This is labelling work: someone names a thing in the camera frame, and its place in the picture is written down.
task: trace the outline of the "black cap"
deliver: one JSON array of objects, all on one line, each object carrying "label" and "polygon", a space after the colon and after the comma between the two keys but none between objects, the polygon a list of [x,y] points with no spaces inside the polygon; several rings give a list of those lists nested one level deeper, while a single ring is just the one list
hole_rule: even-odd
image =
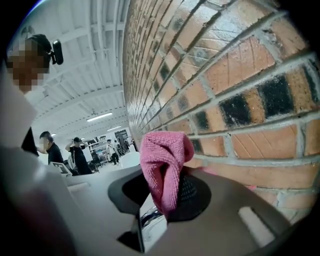
[{"label": "black cap", "polygon": [[81,140],[79,137],[75,137],[75,138],[73,139],[73,142],[82,142],[82,140]]}]

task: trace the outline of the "person in black shirt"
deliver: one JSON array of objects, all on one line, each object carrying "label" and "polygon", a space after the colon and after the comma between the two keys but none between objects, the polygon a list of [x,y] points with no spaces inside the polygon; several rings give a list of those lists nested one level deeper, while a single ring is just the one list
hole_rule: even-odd
[{"label": "person in black shirt", "polygon": [[84,143],[80,138],[75,137],[72,142],[66,145],[65,150],[70,152],[74,158],[75,166],[80,175],[92,174],[91,169],[88,166],[86,157],[82,150],[89,147],[87,143]]},{"label": "person in black shirt", "polygon": [[52,138],[50,132],[44,131],[41,133],[40,144],[42,147],[37,147],[36,149],[42,154],[48,154],[48,165],[51,162],[64,162],[60,148],[54,143],[54,138]]}]

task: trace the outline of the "brick wall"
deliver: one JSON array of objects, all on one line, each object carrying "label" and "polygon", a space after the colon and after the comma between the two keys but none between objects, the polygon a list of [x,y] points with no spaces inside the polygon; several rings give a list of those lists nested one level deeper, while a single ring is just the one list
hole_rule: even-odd
[{"label": "brick wall", "polygon": [[131,134],[184,131],[190,167],[253,186],[290,221],[320,186],[319,63],[274,1],[131,0]]}]

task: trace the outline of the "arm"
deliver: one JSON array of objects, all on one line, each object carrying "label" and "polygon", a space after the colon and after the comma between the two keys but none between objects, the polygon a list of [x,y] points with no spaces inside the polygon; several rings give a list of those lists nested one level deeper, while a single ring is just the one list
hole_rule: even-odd
[{"label": "arm", "polygon": [[82,144],[84,145],[85,148],[89,147],[89,145],[83,141],[82,141]]},{"label": "arm", "polygon": [[40,152],[40,153],[42,153],[42,154],[48,154],[48,152],[46,151],[46,150],[44,150],[43,148],[41,148],[41,147],[36,147],[36,150],[38,151],[38,152]]},{"label": "arm", "polygon": [[70,146],[73,144],[74,142],[70,142],[68,145],[65,146],[65,150],[70,152]]}]

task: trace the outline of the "towel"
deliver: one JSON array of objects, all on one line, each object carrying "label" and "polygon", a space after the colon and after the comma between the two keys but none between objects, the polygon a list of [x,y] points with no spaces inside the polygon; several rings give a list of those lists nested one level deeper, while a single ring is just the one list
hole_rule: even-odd
[{"label": "towel", "polygon": [[157,209],[167,216],[177,207],[180,172],[194,156],[194,147],[183,132],[147,133],[140,147],[140,165]]}]

